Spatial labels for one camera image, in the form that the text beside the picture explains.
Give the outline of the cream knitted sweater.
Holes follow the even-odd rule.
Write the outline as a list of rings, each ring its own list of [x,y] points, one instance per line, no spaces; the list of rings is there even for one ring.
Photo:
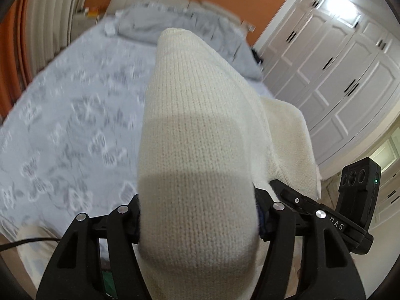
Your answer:
[[[190,31],[164,30],[138,160],[139,266],[153,299],[249,299],[267,245],[254,190],[319,199],[303,114],[258,94]]]

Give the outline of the butterfly print bed sheet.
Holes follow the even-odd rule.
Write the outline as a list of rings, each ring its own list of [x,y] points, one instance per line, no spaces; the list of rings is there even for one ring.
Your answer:
[[[104,20],[39,72],[1,125],[1,234],[41,276],[79,213],[106,215],[138,194],[145,95],[155,43]]]

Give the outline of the white panelled wardrobe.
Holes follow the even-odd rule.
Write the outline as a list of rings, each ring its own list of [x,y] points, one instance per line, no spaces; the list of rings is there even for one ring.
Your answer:
[[[325,178],[399,116],[399,39],[351,0],[286,0],[255,46],[270,92],[303,113]]]

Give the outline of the beige curtain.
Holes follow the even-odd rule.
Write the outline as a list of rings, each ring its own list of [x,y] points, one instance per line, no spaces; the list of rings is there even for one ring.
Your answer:
[[[28,74],[34,77],[71,43],[73,16],[86,0],[26,0],[22,28]]]

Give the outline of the beige padded headboard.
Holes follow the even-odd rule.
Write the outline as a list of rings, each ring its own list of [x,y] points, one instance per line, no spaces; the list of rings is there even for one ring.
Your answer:
[[[245,34],[252,33],[255,30],[255,26],[253,24],[250,24],[247,21],[241,19],[232,11],[207,0],[110,0],[110,3],[108,4],[108,7],[106,9],[106,14],[115,14],[116,11],[123,10],[128,6],[138,2],[155,2],[171,7],[187,8],[194,10],[209,10],[222,17],[227,18],[231,23],[239,27]]]

